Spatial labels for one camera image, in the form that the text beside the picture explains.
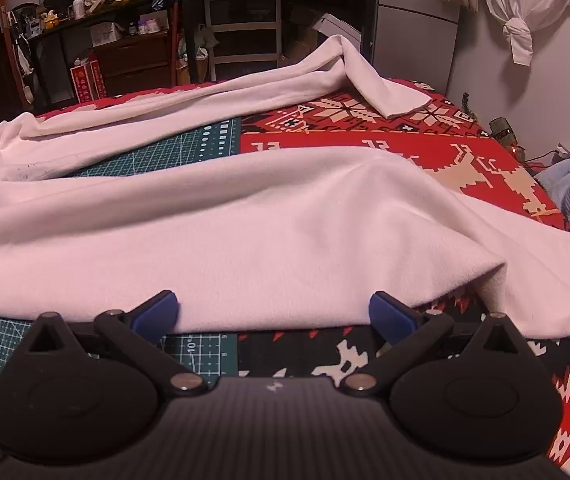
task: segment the bottle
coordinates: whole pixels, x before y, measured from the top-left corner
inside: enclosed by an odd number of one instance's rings
[[[74,19],[81,20],[85,17],[85,0],[74,0]]]

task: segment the metal screw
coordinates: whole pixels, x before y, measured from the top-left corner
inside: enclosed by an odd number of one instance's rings
[[[199,388],[203,385],[203,378],[196,374],[176,374],[172,376],[169,382],[174,386],[177,390],[182,390],[184,392],[188,390],[193,390],[195,388]]]
[[[345,379],[345,386],[352,390],[370,390],[376,386],[376,378],[369,374],[352,374]]]

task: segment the cutting mat grid lines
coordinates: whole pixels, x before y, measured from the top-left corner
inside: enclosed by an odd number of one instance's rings
[[[107,158],[70,176],[130,176],[238,153],[241,120],[228,119]]]
[[[130,176],[235,155],[240,131],[241,119],[228,119],[121,153],[70,176]],[[127,306],[113,308],[126,310]],[[0,371],[29,328],[30,322],[0,318]],[[168,336],[163,339],[163,350],[209,383],[220,375],[238,373],[235,334]]]

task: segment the small plant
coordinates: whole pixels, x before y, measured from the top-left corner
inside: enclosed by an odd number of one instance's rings
[[[469,109],[469,92],[463,92],[462,108],[465,115],[467,115],[475,123],[478,123],[478,116]]]

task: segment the wooden door frame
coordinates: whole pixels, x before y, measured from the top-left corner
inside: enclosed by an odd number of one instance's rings
[[[6,8],[6,0],[0,0],[0,28],[3,32],[3,42],[5,43],[6,52],[8,53],[9,65],[12,69],[12,77],[14,78],[14,84],[16,85],[16,91],[18,92],[18,97],[21,99],[21,106],[23,110],[32,110],[31,104],[27,101],[25,97],[25,91],[23,78],[21,78],[21,71],[18,67],[18,60],[16,59],[16,53],[14,50],[14,44],[12,43],[12,36],[9,33],[9,20],[8,20],[8,9]]]

